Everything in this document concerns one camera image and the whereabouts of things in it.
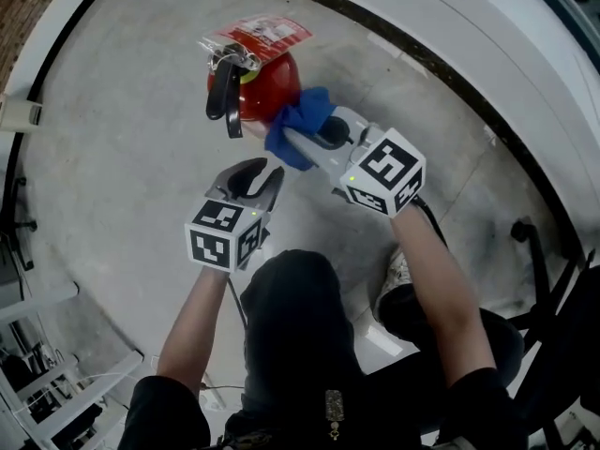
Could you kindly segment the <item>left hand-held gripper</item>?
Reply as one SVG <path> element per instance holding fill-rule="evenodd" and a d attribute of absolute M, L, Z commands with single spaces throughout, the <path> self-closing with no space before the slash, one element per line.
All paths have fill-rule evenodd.
<path fill-rule="evenodd" d="M 248 195 L 254 179 L 267 164 L 266 157 L 243 160 L 220 172 L 199 200 L 200 208 L 185 223 L 188 258 L 217 270 L 243 270 L 250 256 L 262 246 L 285 171 L 277 167 L 261 187 Z M 226 202 L 245 197 L 245 206 Z"/>

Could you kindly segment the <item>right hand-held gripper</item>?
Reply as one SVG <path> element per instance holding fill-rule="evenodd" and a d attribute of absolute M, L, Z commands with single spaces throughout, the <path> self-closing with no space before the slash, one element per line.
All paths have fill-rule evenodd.
<path fill-rule="evenodd" d="M 337 106 L 317 133 L 290 127 L 283 133 L 331 182 L 338 182 L 350 203 L 390 218 L 425 183 L 427 161 L 413 144 L 395 128 L 382 130 L 347 107 Z"/>

